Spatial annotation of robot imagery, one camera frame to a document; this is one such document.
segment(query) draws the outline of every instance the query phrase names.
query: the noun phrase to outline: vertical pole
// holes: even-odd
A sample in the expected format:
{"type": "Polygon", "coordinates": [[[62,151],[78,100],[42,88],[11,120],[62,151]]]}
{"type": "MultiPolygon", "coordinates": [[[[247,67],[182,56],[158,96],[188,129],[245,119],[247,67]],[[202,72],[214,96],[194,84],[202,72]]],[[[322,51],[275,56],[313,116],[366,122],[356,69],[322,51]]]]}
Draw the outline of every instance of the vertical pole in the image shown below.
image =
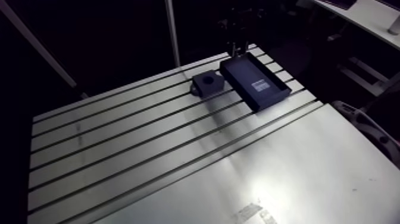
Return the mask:
{"type": "Polygon", "coordinates": [[[172,0],[165,0],[165,7],[167,9],[168,25],[170,27],[171,44],[174,54],[175,67],[180,67],[178,40],[176,35],[174,7],[172,0]]]}

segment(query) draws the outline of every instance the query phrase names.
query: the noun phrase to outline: cylindrical hole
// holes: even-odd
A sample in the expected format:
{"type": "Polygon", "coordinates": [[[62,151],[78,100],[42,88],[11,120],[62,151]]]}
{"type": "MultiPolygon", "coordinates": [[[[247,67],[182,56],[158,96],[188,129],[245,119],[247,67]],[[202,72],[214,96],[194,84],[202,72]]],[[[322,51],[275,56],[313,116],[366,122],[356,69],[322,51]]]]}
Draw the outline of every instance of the cylindrical hole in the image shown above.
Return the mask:
{"type": "Polygon", "coordinates": [[[205,83],[205,84],[212,84],[213,82],[214,82],[214,78],[213,77],[211,77],[211,76],[205,76],[204,78],[203,78],[203,82],[205,83]]]}

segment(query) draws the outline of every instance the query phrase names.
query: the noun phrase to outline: metal rod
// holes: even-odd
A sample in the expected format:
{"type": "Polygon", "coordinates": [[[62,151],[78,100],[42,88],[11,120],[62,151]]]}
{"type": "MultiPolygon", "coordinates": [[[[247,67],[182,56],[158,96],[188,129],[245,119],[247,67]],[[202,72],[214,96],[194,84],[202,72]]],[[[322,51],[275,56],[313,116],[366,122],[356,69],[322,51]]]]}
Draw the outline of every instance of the metal rod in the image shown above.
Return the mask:
{"type": "Polygon", "coordinates": [[[165,0],[165,7],[167,9],[168,25],[170,27],[171,44],[174,54],[175,67],[180,67],[178,40],[176,35],[174,7],[172,0],[165,0]]]}
{"type": "Polygon", "coordinates": [[[10,20],[10,22],[17,28],[17,30],[24,36],[25,39],[38,51],[38,53],[49,63],[49,65],[61,76],[64,81],[68,83],[72,88],[76,87],[75,80],[68,75],[63,67],[57,62],[57,60],[47,51],[47,49],[39,42],[34,34],[28,29],[28,27],[22,22],[18,15],[13,9],[5,2],[0,0],[0,10],[10,20]]]}

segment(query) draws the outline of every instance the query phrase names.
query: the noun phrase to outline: aluminum table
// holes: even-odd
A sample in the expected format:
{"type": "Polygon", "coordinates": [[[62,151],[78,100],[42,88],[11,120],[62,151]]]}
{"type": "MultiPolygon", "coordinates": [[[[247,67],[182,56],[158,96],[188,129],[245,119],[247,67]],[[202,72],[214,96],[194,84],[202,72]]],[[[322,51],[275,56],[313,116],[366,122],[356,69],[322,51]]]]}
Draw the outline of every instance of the aluminum table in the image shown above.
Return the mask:
{"type": "Polygon", "coordinates": [[[28,223],[398,223],[399,170],[250,51],[293,90],[257,114],[189,93],[220,54],[35,117],[28,223]]]}

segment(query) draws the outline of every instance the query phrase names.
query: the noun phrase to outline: white label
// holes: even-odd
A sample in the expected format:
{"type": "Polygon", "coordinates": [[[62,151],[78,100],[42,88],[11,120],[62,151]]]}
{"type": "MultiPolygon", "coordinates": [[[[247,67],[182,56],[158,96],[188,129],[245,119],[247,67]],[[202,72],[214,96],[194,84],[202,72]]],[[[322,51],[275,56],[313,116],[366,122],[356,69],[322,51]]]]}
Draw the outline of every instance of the white label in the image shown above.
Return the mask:
{"type": "Polygon", "coordinates": [[[251,85],[254,87],[255,90],[257,90],[257,92],[261,92],[270,87],[270,85],[268,85],[268,83],[264,79],[260,79],[259,81],[254,82],[251,85]]]}

